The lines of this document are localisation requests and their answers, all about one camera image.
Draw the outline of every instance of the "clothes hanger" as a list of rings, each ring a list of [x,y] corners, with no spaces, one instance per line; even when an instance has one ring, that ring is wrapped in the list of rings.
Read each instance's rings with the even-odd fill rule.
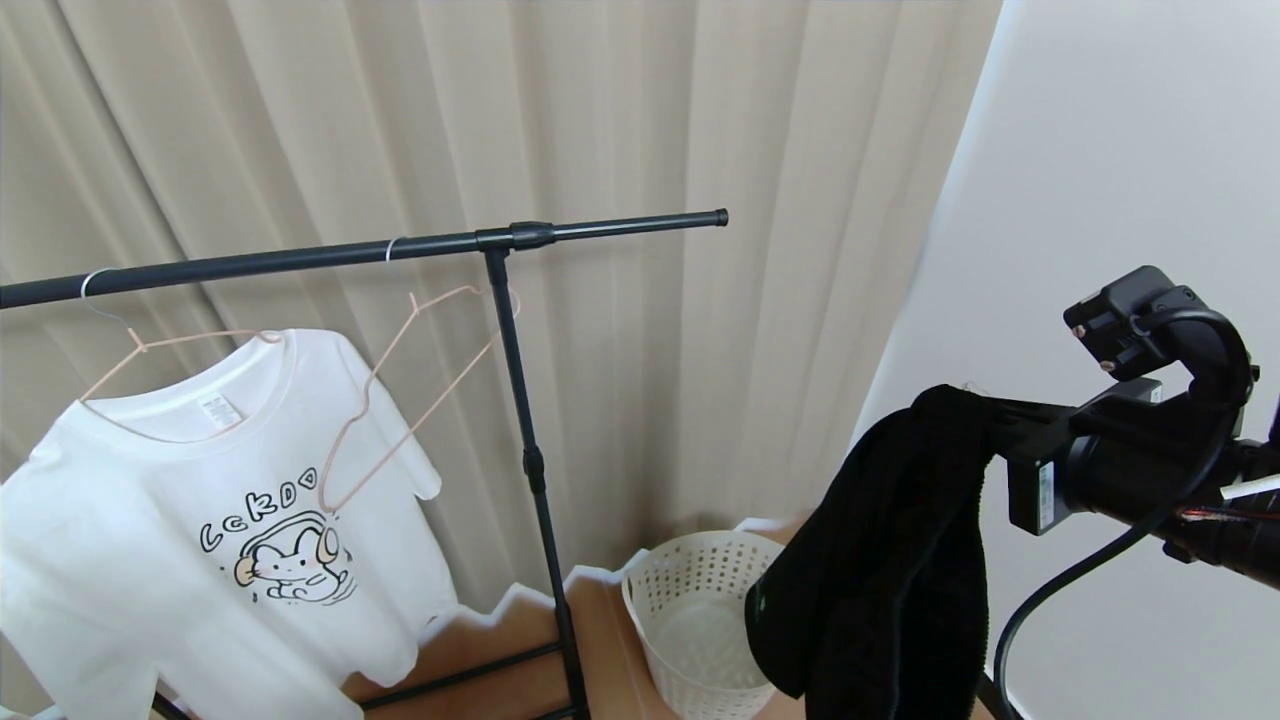
[[[137,345],[137,347],[134,347],[132,352],[129,352],[128,355],[125,355],[124,360],[120,360],[119,363],[116,363],[116,365],[114,368],[111,368],[110,370],[108,370],[108,373],[105,375],[102,375],[102,379],[97,380],[96,383],[92,384],[92,387],[90,387],[87,391],[84,391],[84,395],[82,395],[81,398],[79,398],[81,402],[84,402],[86,400],[88,400],[90,396],[92,396],[97,391],[97,388],[102,387],[102,383],[105,383],[106,380],[111,379],[125,365],[128,365],[129,363],[132,363],[134,357],[137,357],[138,355],[142,355],[143,352],[147,352],[148,350],[154,350],[156,347],[165,347],[165,346],[169,346],[169,345],[179,345],[179,343],[188,342],[188,341],[192,341],[192,340],[204,340],[206,337],[257,336],[262,342],[269,342],[269,343],[276,343],[276,342],[280,342],[282,340],[284,340],[284,336],[282,336],[280,333],[276,333],[276,332],[264,332],[264,331],[216,331],[216,332],[210,332],[210,333],[198,333],[198,334],[189,334],[189,336],[184,336],[184,337],[174,337],[174,338],[169,338],[169,340],[160,340],[160,341],[155,341],[155,342],[142,342],[142,338],[140,338],[138,333],[133,331],[133,325],[131,325],[128,320],[125,320],[124,318],[122,318],[119,315],[113,315],[111,313],[108,313],[105,310],[97,309],[88,300],[88,295],[87,295],[88,283],[95,277],[100,275],[101,273],[105,273],[105,272],[109,272],[109,270],[118,270],[118,269],[119,268],[101,268],[101,269],[93,270],[92,273],[84,275],[84,282],[81,283],[81,300],[84,301],[84,305],[87,305],[90,310],[92,310],[92,311],[95,311],[99,315],[102,315],[105,318],[111,318],[113,320],[115,320],[115,322],[120,323],[122,325],[124,325],[125,332],[129,333],[129,337],[133,338],[133,342]],[[223,432],[229,430],[229,429],[230,428],[224,428]]]
[[[387,243],[387,258],[385,258],[387,263],[392,261],[392,249],[396,246],[396,242],[398,240],[401,238],[392,240],[390,242]],[[396,337],[392,338],[392,343],[387,346],[387,350],[383,351],[383,356],[378,359],[378,363],[374,365],[374,369],[369,372],[369,379],[365,380],[365,388],[364,388],[365,404],[356,416],[343,423],[342,429],[338,430],[338,437],[333,441],[333,446],[329,448],[329,456],[325,457],[324,468],[320,470],[320,480],[316,489],[316,497],[320,501],[320,509],[324,510],[325,512],[333,515],[338,510],[342,510],[342,507],[347,505],[347,502],[352,497],[355,497],[357,492],[360,492],[360,488],[365,487],[365,483],[372,479],[372,477],[378,473],[378,470],[380,470],[383,465],[385,465],[392,459],[392,456],[396,455],[396,452],[401,448],[401,446],[408,442],[411,437],[413,437],[413,433],[417,432],[417,428],[421,427],[422,423],[425,423],[426,419],[431,416],[431,413],[435,413],[435,409],[444,402],[444,398],[448,397],[451,392],[453,392],[453,388],[458,387],[458,383],[462,382],[462,378],[467,377],[467,373],[470,373],[471,369],[475,368],[480,363],[480,360],[485,356],[485,354],[489,352],[489,350],[493,347],[497,333],[489,337],[489,342],[480,348],[480,352],[477,352],[476,356],[472,357],[470,363],[467,363],[466,368],[462,368],[462,372],[458,373],[458,377],[453,378],[453,382],[449,383],[449,387],[444,388],[444,392],[442,392],[440,396],[435,398],[435,402],[431,402],[431,406],[426,409],[426,413],[422,413],[422,416],[420,416],[417,421],[410,425],[408,432],[404,433],[404,436],[401,437],[398,441],[396,441],[396,445],[392,446],[392,448],[387,452],[387,455],[383,455],[381,460],[379,460],[372,466],[372,469],[369,470],[369,473],[366,473],[362,478],[360,478],[360,480],[355,484],[355,487],[347,491],[347,495],[342,496],[342,498],[339,498],[338,502],[329,505],[329,502],[325,500],[325,488],[329,483],[329,470],[333,466],[333,459],[338,455],[338,448],[342,446],[342,441],[346,439],[347,432],[357,421],[360,421],[361,418],[369,414],[370,405],[372,404],[372,400],[370,397],[370,389],[374,386],[374,380],[378,379],[378,372],[381,370],[383,363],[387,361],[387,357],[390,356],[392,350],[396,350],[396,346],[399,343],[401,338],[403,338],[404,333],[408,332],[410,325],[412,325],[413,322],[417,320],[419,315],[421,315],[424,310],[431,307],[436,302],[448,300],[449,297],[453,297],[454,295],[458,295],[461,292],[471,292],[472,295],[484,295],[484,291],[481,291],[480,288],[471,284],[465,284],[462,287],[456,287],[445,292],[444,295],[439,295],[419,305],[417,297],[413,295],[412,291],[410,291],[408,301],[410,305],[412,306],[412,310],[410,311],[408,319],[406,319],[404,324],[401,325],[399,332],[397,332]],[[520,296],[516,293],[515,290],[511,290],[511,297],[515,300],[515,311],[512,313],[512,316],[518,318]]]

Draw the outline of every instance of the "beige curtain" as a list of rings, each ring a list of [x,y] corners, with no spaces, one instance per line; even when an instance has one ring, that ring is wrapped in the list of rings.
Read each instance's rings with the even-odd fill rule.
[[[564,570],[812,505],[842,457],[998,13],[947,3],[0,4],[4,282],[726,206],[723,229],[512,258]],[[326,327],[376,356],[477,256],[102,297],[145,338]],[[78,301],[0,316],[8,475],[132,347]],[[494,332],[433,310],[383,378],[421,414]],[[106,395],[221,357],[136,361]],[[419,437],[465,601],[547,585],[500,357]]]

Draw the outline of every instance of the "black cloth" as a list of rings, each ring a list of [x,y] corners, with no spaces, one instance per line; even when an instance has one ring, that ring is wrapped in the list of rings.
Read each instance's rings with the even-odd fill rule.
[[[746,596],[751,655],[809,720],[966,720],[987,652],[978,501],[993,404],[947,386],[859,439]]]

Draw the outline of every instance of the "white sticker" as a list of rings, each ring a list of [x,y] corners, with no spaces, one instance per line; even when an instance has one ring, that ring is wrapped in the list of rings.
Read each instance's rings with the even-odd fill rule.
[[[1053,461],[1041,465],[1039,529],[1053,524]]]
[[[197,404],[200,405],[200,409],[205,411],[205,416],[209,418],[209,421],[212,423],[219,430],[225,430],[227,428],[237,425],[241,420],[243,420],[236,407],[233,407],[230,402],[227,402],[227,398],[223,397],[223,393],[220,392],[202,397],[197,401]]]

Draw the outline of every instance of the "laundry basket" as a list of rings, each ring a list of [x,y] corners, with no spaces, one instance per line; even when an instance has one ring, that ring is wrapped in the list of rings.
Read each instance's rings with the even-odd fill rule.
[[[695,533],[627,570],[622,598],[649,674],[684,720],[748,720],[773,696],[746,642],[742,602],[780,552],[751,533]]]

